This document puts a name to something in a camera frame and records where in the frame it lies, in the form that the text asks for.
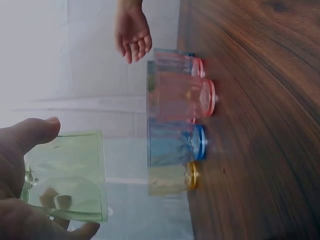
transparent plastic box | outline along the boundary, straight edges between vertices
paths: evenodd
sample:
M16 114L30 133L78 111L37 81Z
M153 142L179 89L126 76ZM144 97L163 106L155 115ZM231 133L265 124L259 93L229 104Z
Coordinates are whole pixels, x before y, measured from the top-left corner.
M60 134L25 155L21 199L52 217L108 220L105 159L100 130Z

